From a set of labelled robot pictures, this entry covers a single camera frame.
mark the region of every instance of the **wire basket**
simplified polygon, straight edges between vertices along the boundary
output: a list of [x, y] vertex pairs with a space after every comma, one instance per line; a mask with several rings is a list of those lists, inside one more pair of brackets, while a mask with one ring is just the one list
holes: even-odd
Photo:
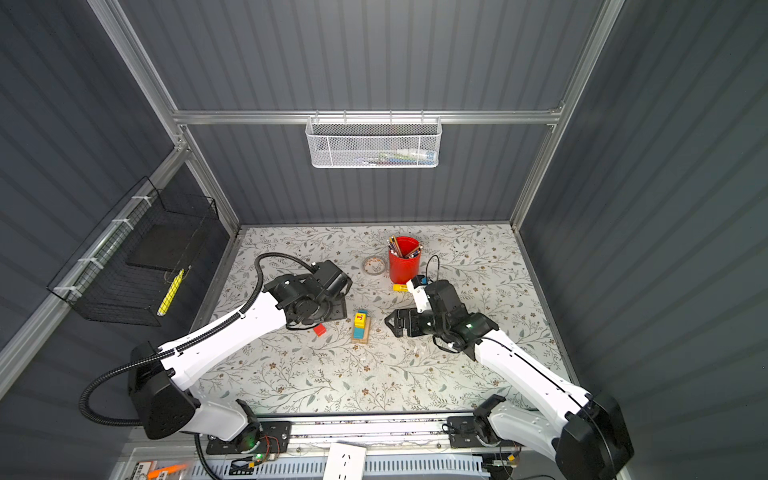
[[434, 168], [442, 124], [306, 122], [312, 165], [318, 168]]
[[92, 255], [70, 259], [75, 275], [60, 270], [48, 290], [88, 320], [159, 326], [217, 221], [212, 198], [152, 190], [112, 220]]

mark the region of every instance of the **black wire basket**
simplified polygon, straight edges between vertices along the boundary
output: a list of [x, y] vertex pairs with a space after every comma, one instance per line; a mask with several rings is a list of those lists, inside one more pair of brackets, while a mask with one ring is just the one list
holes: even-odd
[[218, 221], [209, 197], [153, 189], [134, 197], [124, 219], [87, 257], [73, 256], [48, 291], [96, 322], [159, 326], [173, 298], [194, 275], [197, 255]]

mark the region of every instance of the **red pencil cup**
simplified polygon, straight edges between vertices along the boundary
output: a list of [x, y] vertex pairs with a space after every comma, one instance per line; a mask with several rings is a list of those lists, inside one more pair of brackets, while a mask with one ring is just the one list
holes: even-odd
[[[419, 246], [419, 241], [411, 237], [397, 237], [397, 244], [403, 255], [412, 252]], [[419, 275], [419, 262], [422, 254], [419, 252], [414, 258], [400, 258], [389, 251], [389, 278], [393, 283], [405, 283], [414, 276]]]

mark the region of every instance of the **gray corrugated wall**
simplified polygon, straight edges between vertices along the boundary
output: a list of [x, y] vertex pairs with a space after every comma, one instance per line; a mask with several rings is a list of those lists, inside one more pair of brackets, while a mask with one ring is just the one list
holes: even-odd
[[764, 478], [768, 2], [628, 2], [522, 228], [634, 480]]
[[[86, 2], [0, 1], [0, 346], [91, 229], [172, 147]], [[169, 188], [200, 194], [185, 167]], [[161, 328], [64, 319], [0, 401], [0, 476], [108, 476], [127, 431], [85, 420], [81, 390], [139, 342], [186, 333], [227, 240], [219, 227], [200, 255], [202, 275], [179, 292]], [[107, 384], [96, 405], [135, 415], [125, 382]]]
[[[200, 195], [184, 166], [166, 190]], [[96, 425], [80, 415], [77, 403], [83, 388], [124, 365], [139, 343], [157, 346], [188, 333], [228, 240], [219, 223], [190, 270], [194, 272], [190, 282], [184, 281], [159, 327], [89, 322], [76, 313], [65, 317], [0, 401], [3, 478], [109, 476], [130, 429]], [[126, 376], [105, 383], [93, 396], [93, 408], [105, 415], [135, 418], [126, 385]]]
[[[180, 109], [556, 108], [600, 0], [123, 2]], [[506, 220], [543, 126], [446, 126], [436, 169], [319, 170], [302, 127], [191, 126], [242, 223]]]
[[243, 224], [507, 220], [547, 127], [446, 125], [436, 168], [310, 163], [304, 127], [190, 126]]
[[0, 2], [0, 346], [173, 147], [85, 2]]
[[185, 110], [554, 108], [599, 5], [122, 2]]

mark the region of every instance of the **floral tablecloth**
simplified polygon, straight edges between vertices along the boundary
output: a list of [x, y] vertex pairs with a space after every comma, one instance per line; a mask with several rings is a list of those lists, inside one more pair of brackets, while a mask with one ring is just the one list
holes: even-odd
[[[214, 319], [238, 307], [256, 283], [259, 253], [291, 253], [306, 261], [333, 260], [354, 282], [347, 320], [324, 323], [327, 333], [280, 329], [263, 336], [214, 367], [199, 387], [219, 397], [235, 396], [255, 413], [400, 412], [473, 409], [492, 393], [525, 405], [498, 375], [437, 349], [432, 337], [395, 338], [384, 325], [393, 309], [413, 306], [409, 293], [392, 291], [387, 272], [370, 276], [362, 261], [386, 258], [390, 235], [421, 240], [420, 273], [437, 253], [440, 278], [449, 280], [467, 310], [493, 319], [522, 348], [564, 378], [528, 271], [508, 225], [414, 225], [410, 227], [258, 227], [245, 233], [222, 290]], [[434, 277], [435, 262], [430, 265]], [[263, 262], [265, 281], [301, 267], [284, 259]], [[354, 313], [368, 310], [369, 343], [352, 343]]]

